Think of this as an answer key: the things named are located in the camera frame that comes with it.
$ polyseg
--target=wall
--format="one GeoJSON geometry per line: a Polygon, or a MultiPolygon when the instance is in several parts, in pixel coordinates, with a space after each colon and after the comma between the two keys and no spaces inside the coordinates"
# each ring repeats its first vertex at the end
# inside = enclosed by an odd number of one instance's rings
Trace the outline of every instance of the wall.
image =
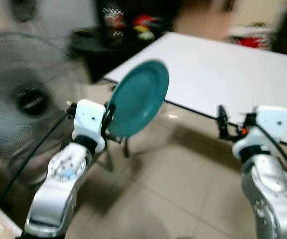
{"type": "Polygon", "coordinates": [[[9,9],[10,0],[0,0],[0,22],[9,30],[28,31],[46,37],[68,35],[79,27],[97,25],[95,0],[37,0],[38,17],[25,26],[16,24],[9,9]]]}
{"type": "Polygon", "coordinates": [[[264,22],[276,25],[287,0],[238,0],[233,16],[233,25],[248,25],[253,22],[264,22]]]}
{"type": "Polygon", "coordinates": [[[187,35],[224,40],[232,12],[223,12],[222,0],[182,0],[175,31],[187,35]]]}
{"type": "Polygon", "coordinates": [[[50,37],[97,25],[94,0],[42,0],[39,16],[50,37]]]}

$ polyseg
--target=fan grille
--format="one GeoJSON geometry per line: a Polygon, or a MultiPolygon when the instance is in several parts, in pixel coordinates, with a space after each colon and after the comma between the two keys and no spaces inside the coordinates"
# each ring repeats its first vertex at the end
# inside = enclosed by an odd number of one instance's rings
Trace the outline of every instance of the fan grille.
{"type": "MultiPolygon", "coordinates": [[[[86,79],[63,49],[36,36],[0,33],[0,158],[21,161],[62,116],[66,102],[82,98],[86,79]],[[41,99],[40,111],[29,111],[41,99]]],[[[36,154],[56,148],[71,131],[66,121],[36,154]]]]}

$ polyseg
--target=red object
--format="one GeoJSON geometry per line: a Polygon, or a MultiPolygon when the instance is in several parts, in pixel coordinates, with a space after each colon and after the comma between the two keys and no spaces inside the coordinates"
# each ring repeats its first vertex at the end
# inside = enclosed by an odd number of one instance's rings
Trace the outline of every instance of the red object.
{"type": "Polygon", "coordinates": [[[247,128],[243,128],[243,129],[242,129],[242,132],[241,132],[241,135],[242,135],[242,136],[245,136],[245,135],[247,135],[247,134],[248,134],[247,128]]]}
{"type": "Polygon", "coordinates": [[[135,17],[135,19],[133,20],[133,25],[145,25],[147,26],[146,24],[151,22],[151,21],[155,21],[156,18],[155,17],[152,17],[150,15],[146,15],[146,14],[142,14],[142,15],[139,15],[137,17],[135,17]]]}
{"type": "Polygon", "coordinates": [[[262,42],[261,37],[246,37],[239,40],[240,45],[252,48],[260,48],[261,42],[262,42]]]}

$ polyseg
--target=orange light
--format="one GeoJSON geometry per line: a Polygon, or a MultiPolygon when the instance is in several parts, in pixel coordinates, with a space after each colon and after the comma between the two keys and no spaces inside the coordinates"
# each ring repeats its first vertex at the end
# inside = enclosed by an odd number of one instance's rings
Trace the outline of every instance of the orange light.
{"type": "Polygon", "coordinates": [[[248,133],[248,130],[247,130],[247,128],[242,128],[242,132],[241,132],[241,134],[242,135],[247,135],[247,133],[248,133]]]}

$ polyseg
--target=tiled floor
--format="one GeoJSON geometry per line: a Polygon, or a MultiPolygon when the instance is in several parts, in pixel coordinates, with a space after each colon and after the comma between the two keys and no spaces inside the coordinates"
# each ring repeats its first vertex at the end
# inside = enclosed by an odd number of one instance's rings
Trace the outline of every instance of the tiled floor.
{"type": "MultiPolygon", "coordinates": [[[[88,86],[89,98],[105,102],[111,85],[88,86]]],[[[164,104],[131,138],[130,158],[110,143],[114,172],[91,168],[67,238],[256,238],[239,163],[216,133],[212,120],[164,104]]]]}

